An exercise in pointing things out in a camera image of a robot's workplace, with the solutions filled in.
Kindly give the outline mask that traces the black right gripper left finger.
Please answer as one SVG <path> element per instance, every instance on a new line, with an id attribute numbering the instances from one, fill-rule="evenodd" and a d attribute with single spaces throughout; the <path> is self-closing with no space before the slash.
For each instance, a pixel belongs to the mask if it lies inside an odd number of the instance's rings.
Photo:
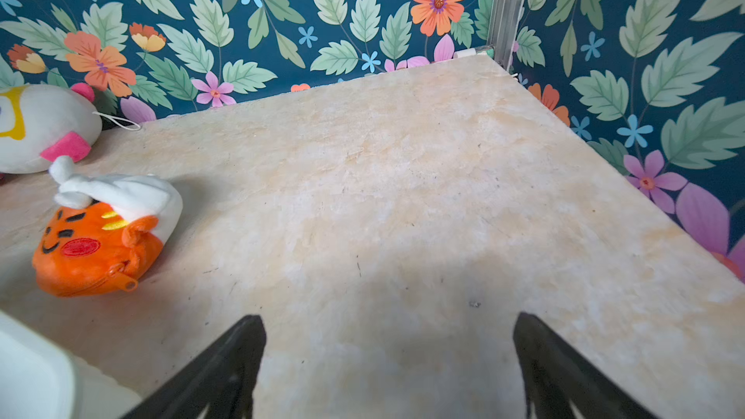
<path id="1" fill-rule="evenodd" d="M 251 418 L 267 343 L 259 315 L 228 329 L 126 418 Z"/>

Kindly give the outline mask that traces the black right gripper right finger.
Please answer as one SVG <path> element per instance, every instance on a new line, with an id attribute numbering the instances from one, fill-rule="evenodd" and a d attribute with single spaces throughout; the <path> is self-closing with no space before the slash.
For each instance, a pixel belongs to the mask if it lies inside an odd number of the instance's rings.
<path id="1" fill-rule="evenodd" d="M 520 312 L 512 339 L 528 418 L 653 418 L 535 314 Z"/>

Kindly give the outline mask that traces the white plastic storage box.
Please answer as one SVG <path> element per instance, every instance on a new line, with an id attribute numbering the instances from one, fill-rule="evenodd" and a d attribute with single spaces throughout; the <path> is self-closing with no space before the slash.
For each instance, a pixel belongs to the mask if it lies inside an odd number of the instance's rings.
<path id="1" fill-rule="evenodd" d="M 1 314 L 3 418 L 120 418 L 141 402 L 99 368 Z"/>

